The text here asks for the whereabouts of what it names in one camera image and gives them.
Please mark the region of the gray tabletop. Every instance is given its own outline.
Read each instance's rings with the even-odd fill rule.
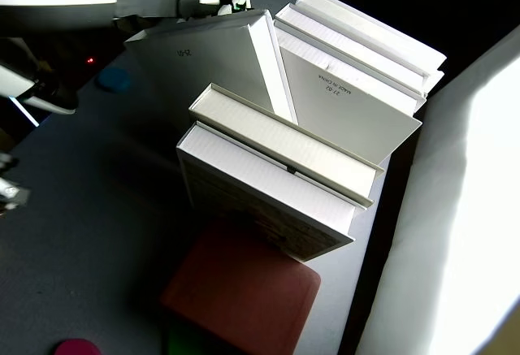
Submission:
[[[274,14],[294,1],[254,5]],[[2,355],[47,354],[71,337],[105,354],[162,353],[156,296],[198,221],[154,89],[126,54],[112,65],[130,73],[126,93],[88,83],[75,115],[51,116],[13,151],[21,164],[8,176],[32,196],[0,219]],[[356,243],[308,263],[322,287],[297,354],[337,352],[375,209],[355,218]]]

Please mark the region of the white book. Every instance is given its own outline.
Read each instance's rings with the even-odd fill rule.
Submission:
[[[384,83],[279,28],[276,33],[305,130],[380,164],[421,125],[411,117],[411,97],[392,88],[381,91]]]
[[[307,15],[347,37],[421,75],[433,76],[429,80],[436,80],[439,75],[442,77],[437,68],[446,56],[403,32],[339,0],[297,0],[296,4]]]
[[[186,110],[210,82],[297,121],[269,11],[166,22],[125,45],[156,84],[180,131],[190,126]]]
[[[383,170],[293,123],[211,84],[189,108],[191,116],[254,151],[284,164],[338,197],[366,208]]]
[[[355,206],[197,123],[177,145],[193,207],[306,261],[353,241]]]
[[[285,32],[413,97],[418,101],[417,109],[424,104],[426,91],[422,75],[302,14],[293,4],[284,7],[275,18],[275,26]]]

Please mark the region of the dark table surface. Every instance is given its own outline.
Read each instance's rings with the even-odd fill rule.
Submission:
[[[294,1],[253,2],[275,14]],[[47,354],[72,337],[104,354],[162,353],[157,295],[200,220],[176,161],[179,133],[135,62],[123,54],[113,65],[132,77],[126,93],[89,82],[75,115],[51,116],[13,151],[21,163],[8,176],[32,196],[0,219],[2,355]],[[353,221],[355,243],[308,263],[322,286],[295,353],[337,352],[376,206]]]

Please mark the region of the blue round object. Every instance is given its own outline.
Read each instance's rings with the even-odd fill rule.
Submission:
[[[96,78],[96,84],[112,93],[122,93],[130,87],[130,75],[121,68],[105,68]]]

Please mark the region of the red round object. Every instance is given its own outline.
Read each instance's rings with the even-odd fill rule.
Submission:
[[[72,339],[62,342],[54,355],[101,355],[101,352],[88,340]]]

